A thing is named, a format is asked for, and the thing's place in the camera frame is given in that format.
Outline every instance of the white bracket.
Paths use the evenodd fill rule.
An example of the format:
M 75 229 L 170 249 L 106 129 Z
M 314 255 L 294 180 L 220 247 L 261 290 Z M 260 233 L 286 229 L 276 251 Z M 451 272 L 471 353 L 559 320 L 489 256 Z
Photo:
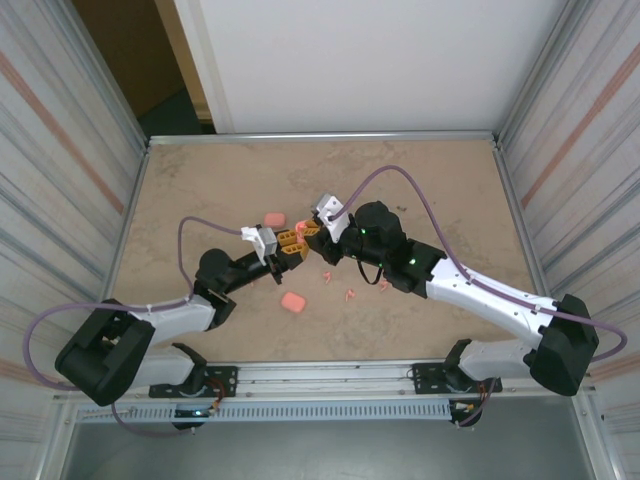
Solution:
M 329 220 L 329 217 L 338 213 L 342 207 L 343 205 L 340 203 L 340 200 L 328 193 L 325 193 L 316 205 L 318 218 L 324 226 L 327 227 L 327 230 L 329 230 L 333 243 L 338 243 L 340 235 L 342 235 L 342 232 L 349 226 L 349 215 L 347 215 L 346 212 L 334 220 Z
M 276 252 L 277 240 L 270 228 L 242 227 L 242 239 L 253 244 L 253 248 L 258 254 L 258 259 L 263 265 L 267 264 L 266 256 Z
M 460 369 L 474 380 L 491 377 L 526 378 L 529 367 L 524 356 L 531 351 L 520 340 L 500 342 L 472 341 L 460 356 Z

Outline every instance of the white wall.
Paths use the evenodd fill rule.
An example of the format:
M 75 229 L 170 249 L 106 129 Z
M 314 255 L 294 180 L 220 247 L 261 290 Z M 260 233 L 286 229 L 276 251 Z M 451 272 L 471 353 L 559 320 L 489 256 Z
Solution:
M 176 0 L 220 133 L 494 129 L 565 0 Z

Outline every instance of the pink foam block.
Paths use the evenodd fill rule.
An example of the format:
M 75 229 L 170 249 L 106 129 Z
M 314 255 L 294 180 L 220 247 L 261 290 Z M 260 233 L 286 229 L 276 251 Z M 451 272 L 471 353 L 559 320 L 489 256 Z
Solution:
M 293 292 L 287 292 L 282 297 L 280 304 L 293 313 L 301 313 L 304 307 L 307 305 L 307 301 Z
M 267 213 L 262 224 L 268 228 L 282 228 L 287 223 L 284 213 Z
M 296 223 L 296 242 L 297 243 L 304 243 L 304 235 L 302 234 L 302 232 L 304 232 L 305 228 L 307 228 L 307 222 L 305 222 L 304 220 L 302 222 Z

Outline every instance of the metal bar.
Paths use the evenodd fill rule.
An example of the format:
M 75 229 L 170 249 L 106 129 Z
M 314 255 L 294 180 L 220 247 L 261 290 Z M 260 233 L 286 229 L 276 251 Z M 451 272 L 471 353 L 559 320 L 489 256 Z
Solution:
M 620 458 L 611 444 L 611 438 L 597 414 L 593 398 L 585 394 L 576 395 L 573 397 L 573 406 L 596 478 L 626 478 Z
M 326 133 L 260 133 L 223 135 L 157 135 L 149 145 L 200 145 L 210 143 L 274 143 L 274 142 L 352 142 L 352 141 L 422 141 L 422 140 L 493 140 L 489 130 L 442 130 L 407 132 L 326 132 Z
M 235 401 L 322 401 L 322 400 L 391 400 L 417 398 L 410 368 L 413 363 L 426 360 L 405 361 L 364 361 L 364 362 L 291 362 L 291 363 L 250 363 L 238 366 Z M 442 362 L 442 359 L 428 360 Z M 531 378 L 506 379 L 501 396 L 552 396 Z M 163 403 L 167 399 L 149 399 L 147 388 L 133 389 L 118 402 Z M 428 398 L 476 398 L 475 394 L 446 393 L 429 395 Z M 74 392 L 64 396 L 76 403 L 87 403 L 87 397 Z M 184 398 L 184 403 L 202 403 L 202 398 Z
M 135 404 L 120 416 L 127 423 L 159 422 L 281 422 L 322 420 L 451 420 L 449 401 L 434 398 L 407 398 L 391 400 L 322 400 L 322 401 L 267 401 L 225 402 L 212 415 L 182 417 L 176 409 L 206 411 L 210 404 L 201 406 L 165 402 L 163 404 Z M 82 406 L 77 423 L 112 423 L 109 408 Z
M 67 402 L 53 405 L 51 416 L 55 418 L 54 428 L 47 443 L 47 451 L 38 466 L 36 480 L 54 480 L 62 478 L 62 470 L 71 445 L 71 438 L 78 417 L 79 405 Z
M 511 218 L 513 219 L 513 223 L 516 227 L 516 232 L 518 232 L 518 238 L 520 239 L 520 245 L 522 246 L 522 251 L 524 252 L 524 257 L 527 262 L 531 282 L 533 283 L 537 293 L 541 295 L 548 295 L 549 287 L 547 286 L 547 281 L 544 277 L 542 263 L 535 253 L 531 235 L 529 234 L 529 229 L 522 213 L 522 207 L 518 197 L 516 196 L 511 175 L 509 174 L 509 170 L 507 169 L 507 165 L 504 160 L 504 154 L 495 145 L 493 147 L 493 158 L 495 159 L 496 166 L 498 167 L 502 187 L 504 188 L 504 192 L 507 197 L 507 204 L 511 211 Z
M 115 285 L 116 278 L 118 277 L 118 270 L 120 269 L 120 262 L 122 262 L 122 255 L 124 254 L 124 246 L 127 243 L 127 237 L 129 236 L 129 230 L 131 229 L 131 222 L 133 222 L 133 214 L 136 211 L 138 197 L 140 196 L 140 190 L 142 189 L 142 181 L 144 180 L 144 174 L 147 171 L 148 164 L 149 153 L 147 152 L 142 158 L 140 168 L 138 169 L 138 175 L 136 175 L 136 180 L 133 184 L 133 192 L 131 193 L 131 198 L 127 205 L 122 231 L 114 252 L 113 263 L 111 264 L 111 269 L 105 279 L 104 286 L 102 287 L 102 292 L 100 293 L 100 298 L 98 300 L 109 298 L 113 291 L 113 286 Z

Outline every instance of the doorway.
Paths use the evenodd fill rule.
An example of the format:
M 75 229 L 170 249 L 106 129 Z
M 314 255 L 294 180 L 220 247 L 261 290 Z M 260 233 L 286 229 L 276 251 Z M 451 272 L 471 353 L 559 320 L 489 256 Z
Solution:
M 215 133 L 172 0 L 72 3 L 145 136 Z

